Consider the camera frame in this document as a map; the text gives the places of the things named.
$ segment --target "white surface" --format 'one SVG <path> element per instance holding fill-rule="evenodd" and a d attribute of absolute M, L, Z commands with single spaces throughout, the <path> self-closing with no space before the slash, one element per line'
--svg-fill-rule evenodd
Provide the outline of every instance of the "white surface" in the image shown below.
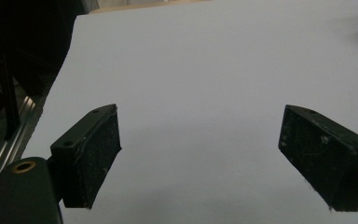
<path fill-rule="evenodd" d="M 358 223 L 278 149 L 286 104 L 358 133 L 358 0 L 227 0 L 77 18 L 24 157 L 116 103 L 123 150 L 65 223 Z"/>

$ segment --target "white backdrop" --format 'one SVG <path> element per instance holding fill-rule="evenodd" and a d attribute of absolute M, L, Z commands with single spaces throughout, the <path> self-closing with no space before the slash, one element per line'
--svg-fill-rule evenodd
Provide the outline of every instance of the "white backdrop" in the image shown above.
<path fill-rule="evenodd" d="M 78 17 L 23 157 L 117 104 L 123 150 L 65 223 L 358 223 L 278 149 L 284 106 L 358 133 L 358 0 L 226 0 Z"/>

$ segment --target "brass insert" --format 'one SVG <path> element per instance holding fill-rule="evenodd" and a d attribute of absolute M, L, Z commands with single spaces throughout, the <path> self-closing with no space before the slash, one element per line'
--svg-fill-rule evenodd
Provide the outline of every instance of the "brass insert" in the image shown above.
<path fill-rule="evenodd" d="M 14 174 L 18 175 L 18 174 L 28 172 L 28 171 L 34 169 L 34 167 L 36 167 L 35 161 L 24 161 L 22 163 L 15 165 L 12 172 Z"/>

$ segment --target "white table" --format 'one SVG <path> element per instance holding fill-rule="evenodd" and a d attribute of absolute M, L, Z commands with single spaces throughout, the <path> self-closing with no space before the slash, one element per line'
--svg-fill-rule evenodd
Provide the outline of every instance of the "white table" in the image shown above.
<path fill-rule="evenodd" d="M 358 133 L 358 0 L 215 0 L 80 16 L 23 157 L 115 103 L 123 150 L 65 223 L 358 223 L 278 149 L 284 106 Z"/>

